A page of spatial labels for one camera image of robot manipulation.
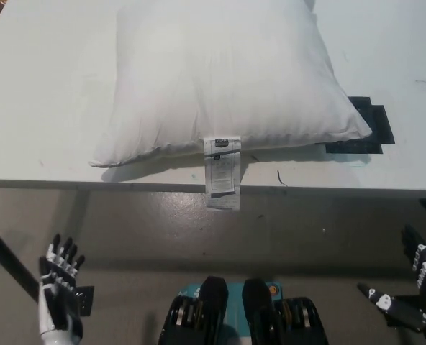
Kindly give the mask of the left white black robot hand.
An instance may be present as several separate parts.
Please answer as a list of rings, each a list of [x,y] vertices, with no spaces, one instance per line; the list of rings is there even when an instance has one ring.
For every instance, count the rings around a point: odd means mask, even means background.
[[[79,344],[83,338],[76,278],[85,256],[77,252],[72,238],[62,242],[56,234],[39,258],[38,320],[44,344]]]

